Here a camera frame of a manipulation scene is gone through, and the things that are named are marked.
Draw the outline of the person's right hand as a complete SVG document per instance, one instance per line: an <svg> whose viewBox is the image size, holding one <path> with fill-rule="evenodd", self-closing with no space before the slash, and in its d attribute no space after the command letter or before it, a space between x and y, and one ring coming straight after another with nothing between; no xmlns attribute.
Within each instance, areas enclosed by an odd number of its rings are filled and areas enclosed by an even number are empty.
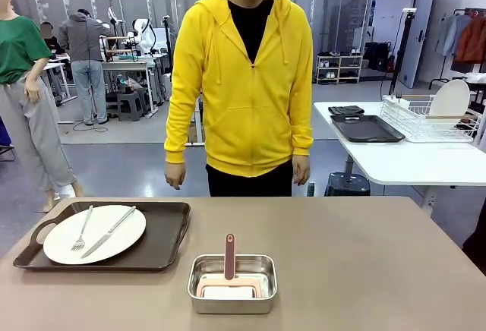
<svg viewBox="0 0 486 331"><path fill-rule="evenodd" d="M180 190L185 179L185 174L186 168L184 163L166 163L165 178L166 183L170 187Z"/></svg>

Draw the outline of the dark brown serving tray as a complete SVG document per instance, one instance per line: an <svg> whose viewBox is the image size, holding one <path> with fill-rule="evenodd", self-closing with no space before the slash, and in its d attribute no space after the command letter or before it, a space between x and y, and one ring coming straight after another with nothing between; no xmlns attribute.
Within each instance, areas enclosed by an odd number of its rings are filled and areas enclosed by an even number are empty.
<svg viewBox="0 0 486 331"><path fill-rule="evenodd" d="M141 238L129 249L107 260L86 265L64 265L51 261L43 251L48 233L61 221L93 206L136 206L147 221ZM143 198L71 198L59 204L61 211L42 222L31 235L30 243L14 259L14 266L27 270L81 272L161 272L173 264L189 226L190 206L183 202L150 202Z"/></svg>

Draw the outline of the silver table knife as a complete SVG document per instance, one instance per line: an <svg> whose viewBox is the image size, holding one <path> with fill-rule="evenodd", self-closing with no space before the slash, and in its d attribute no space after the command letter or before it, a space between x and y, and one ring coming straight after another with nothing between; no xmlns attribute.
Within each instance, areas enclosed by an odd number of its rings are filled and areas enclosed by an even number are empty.
<svg viewBox="0 0 486 331"><path fill-rule="evenodd" d="M107 231L91 248L89 248L82 256L84 259L90 256L100 246L102 246L112 235L112 233L136 210L136 206L131 207L111 228Z"/></svg>

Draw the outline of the large white dinner plate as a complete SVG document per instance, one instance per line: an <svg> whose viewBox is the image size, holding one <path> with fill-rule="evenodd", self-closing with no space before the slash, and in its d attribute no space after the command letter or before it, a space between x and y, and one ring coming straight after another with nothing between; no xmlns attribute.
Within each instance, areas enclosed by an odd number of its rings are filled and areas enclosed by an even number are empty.
<svg viewBox="0 0 486 331"><path fill-rule="evenodd" d="M145 215L136 210L112 233L111 237L90 256L81 256L91 248L108 230L133 206L104 205L94 206L84 232L85 245L81 251L71 251L78 239L87 210L83 210L56 225L43 242L45 255L53 262L64 265L86 265L107 260L126 251L144 234Z"/></svg>

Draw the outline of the silver fork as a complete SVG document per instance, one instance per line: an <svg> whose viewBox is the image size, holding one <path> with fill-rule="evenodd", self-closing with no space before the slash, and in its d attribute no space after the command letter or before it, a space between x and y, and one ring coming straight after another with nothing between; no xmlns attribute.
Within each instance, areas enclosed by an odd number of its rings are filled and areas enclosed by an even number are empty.
<svg viewBox="0 0 486 331"><path fill-rule="evenodd" d="M87 227L87 223L90 220L90 217L93 212L93 205L90 205L89 209L87 210L87 214L84 219L84 223L81 227L80 234L78 239L74 242L74 244L71 247L71 251L81 251L84 248L85 245L85 240L84 240L84 232Z"/></svg>

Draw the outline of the dark folded cloth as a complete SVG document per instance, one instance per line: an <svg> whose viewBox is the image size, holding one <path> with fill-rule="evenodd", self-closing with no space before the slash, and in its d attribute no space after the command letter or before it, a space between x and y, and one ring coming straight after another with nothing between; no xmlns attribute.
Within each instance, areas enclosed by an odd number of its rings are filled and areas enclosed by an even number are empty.
<svg viewBox="0 0 486 331"><path fill-rule="evenodd" d="M339 116L359 116L365 113L359 106L331 106L328 108L331 115Z"/></svg>

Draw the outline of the black flat tray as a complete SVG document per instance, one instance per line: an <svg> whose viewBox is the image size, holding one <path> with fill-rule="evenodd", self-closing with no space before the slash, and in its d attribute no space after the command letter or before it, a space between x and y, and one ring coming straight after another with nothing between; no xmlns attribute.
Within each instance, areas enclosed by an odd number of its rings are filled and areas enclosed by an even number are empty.
<svg viewBox="0 0 486 331"><path fill-rule="evenodd" d="M353 143L398 143L404 134L376 115L331 115L340 134Z"/></svg>

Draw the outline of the person in yellow hoodie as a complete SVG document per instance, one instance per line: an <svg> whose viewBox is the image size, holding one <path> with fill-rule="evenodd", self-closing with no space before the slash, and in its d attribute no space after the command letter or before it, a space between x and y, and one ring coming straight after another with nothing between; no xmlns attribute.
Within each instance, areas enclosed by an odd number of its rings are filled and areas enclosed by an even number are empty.
<svg viewBox="0 0 486 331"><path fill-rule="evenodd" d="M292 195L289 106L312 104L313 61L308 18L292 0L200 0L185 12L172 94L203 104L211 196Z"/></svg>

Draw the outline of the white shoe rack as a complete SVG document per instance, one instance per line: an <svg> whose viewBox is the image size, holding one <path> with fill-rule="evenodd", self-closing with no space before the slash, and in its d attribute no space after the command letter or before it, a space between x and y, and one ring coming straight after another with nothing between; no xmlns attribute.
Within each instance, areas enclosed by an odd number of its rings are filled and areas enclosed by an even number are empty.
<svg viewBox="0 0 486 331"><path fill-rule="evenodd" d="M316 84L356 84L360 81L362 55L345 53L344 55L318 54L314 63Z"/></svg>

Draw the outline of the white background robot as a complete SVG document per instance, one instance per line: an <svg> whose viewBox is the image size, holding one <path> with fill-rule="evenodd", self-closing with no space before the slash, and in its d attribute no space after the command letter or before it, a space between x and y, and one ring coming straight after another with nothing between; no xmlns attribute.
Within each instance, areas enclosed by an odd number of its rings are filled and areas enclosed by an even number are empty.
<svg viewBox="0 0 486 331"><path fill-rule="evenodd" d="M148 18L132 21L131 32L127 33L126 44L134 47L141 55L153 55L156 45L156 34Z"/></svg>

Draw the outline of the stainless steel rectangular container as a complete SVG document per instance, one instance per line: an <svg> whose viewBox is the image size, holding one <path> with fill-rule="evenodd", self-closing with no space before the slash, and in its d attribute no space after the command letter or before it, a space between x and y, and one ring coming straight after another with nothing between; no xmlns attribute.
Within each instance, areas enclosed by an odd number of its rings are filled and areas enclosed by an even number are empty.
<svg viewBox="0 0 486 331"><path fill-rule="evenodd" d="M195 258L188 278L188 294L193 309L199 314L267 314L273 309L278 294L276 267L273 259L263 254L235 256L235 278L258 283L258 291L241 290L215 282L225 279L221 254L203 254Z"/></svg>

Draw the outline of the black tripod with white device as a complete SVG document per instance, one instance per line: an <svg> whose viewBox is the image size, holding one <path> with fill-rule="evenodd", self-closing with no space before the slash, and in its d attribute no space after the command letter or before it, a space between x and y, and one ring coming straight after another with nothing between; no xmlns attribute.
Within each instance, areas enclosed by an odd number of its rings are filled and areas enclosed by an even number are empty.
<svg viewBox="0 0 486 331"><path fill-rule="evenodd" d="M402 32L402 39L399 45L399 49L396 57L395 70L393 72L392 80L389 88L389 95L391 96L395 92L396 82L398 80L399 73L402 68L402 63L406 51L406 46L409 38L409 33L412 26L412 21L415 18L417 8L403 8L402 14L406 17L404 22L404 28Z"/></svg>

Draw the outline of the mannequin in green shirt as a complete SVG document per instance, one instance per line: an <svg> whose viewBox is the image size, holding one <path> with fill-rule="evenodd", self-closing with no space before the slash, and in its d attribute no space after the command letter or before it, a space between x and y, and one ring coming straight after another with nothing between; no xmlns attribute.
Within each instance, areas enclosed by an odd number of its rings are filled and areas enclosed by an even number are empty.
<svg viewBox="0 0 486 331"><path fill-rule="evenodd" d="M74 177L41 79L50 51L38 26L0 0L0 118L24 168L46 194L42 211L55 206L55 188L84 189Z"/></svg>

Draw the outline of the seated person in background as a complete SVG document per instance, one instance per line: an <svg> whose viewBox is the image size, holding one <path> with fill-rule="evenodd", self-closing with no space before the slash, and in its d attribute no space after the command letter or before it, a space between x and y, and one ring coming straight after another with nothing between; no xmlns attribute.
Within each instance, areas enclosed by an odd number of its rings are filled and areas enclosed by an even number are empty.
<svg viewBox="0 0 486 331"><path fill-rule="evenodd" d="M65 54L65 50L59 45L58 40L54 35L54 29L51 23L45 21L40 24L40 35L52 55Z"/></svg>

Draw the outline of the clothes rack with garments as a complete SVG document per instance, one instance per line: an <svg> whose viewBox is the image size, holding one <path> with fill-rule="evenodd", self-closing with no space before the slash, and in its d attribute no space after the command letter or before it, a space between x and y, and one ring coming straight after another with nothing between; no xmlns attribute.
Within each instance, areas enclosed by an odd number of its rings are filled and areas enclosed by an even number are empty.
<svg viewBox="0 0 486 331"><path fill-rule="evenodd" d="M434 51L443 57L440 76L431 81L446 83L444 70L451 60L451 71L468 74L476 65L486 73L486 8L457 8L439 20Z"/></svg>

